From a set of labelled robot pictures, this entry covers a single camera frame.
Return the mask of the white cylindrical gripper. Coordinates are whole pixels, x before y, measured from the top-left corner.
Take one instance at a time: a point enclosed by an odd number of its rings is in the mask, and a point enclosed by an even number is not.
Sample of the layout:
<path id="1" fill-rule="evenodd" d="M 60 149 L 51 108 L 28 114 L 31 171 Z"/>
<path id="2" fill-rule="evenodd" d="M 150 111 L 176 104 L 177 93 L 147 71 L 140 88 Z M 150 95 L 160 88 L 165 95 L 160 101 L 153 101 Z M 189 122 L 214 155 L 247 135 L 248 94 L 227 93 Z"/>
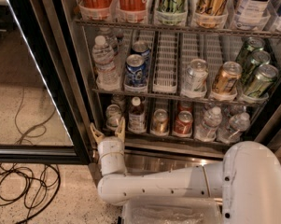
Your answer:
<path id="1" fill-rule="evenodd" d="M 106 137 L 96 129 L 93 123 L 90 130 L 98 145 L 102 175 L 123 174 L 126 171 L 124 160 L 125 118 L 122 117 L 115 131 L 115 136 Z"/>

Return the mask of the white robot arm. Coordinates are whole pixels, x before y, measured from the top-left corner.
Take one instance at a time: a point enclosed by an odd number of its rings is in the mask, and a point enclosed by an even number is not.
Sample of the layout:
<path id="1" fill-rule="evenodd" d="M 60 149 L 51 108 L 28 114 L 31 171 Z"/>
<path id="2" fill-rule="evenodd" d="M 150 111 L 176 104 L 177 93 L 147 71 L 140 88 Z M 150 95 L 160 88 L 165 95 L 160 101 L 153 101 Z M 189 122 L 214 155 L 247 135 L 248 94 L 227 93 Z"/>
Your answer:
<path id="1" fill-rule="evenodd" d="M 224 224 L 281 224 L 281 164 L 266 146 L 245 141 L 220 162 L 150 175 L 129 175 L 125 165 L 125 119 L 106 137 L 93 124 L 102 178 L 98 195 L 113 205 L 135 197 L 220 198 Z"/>

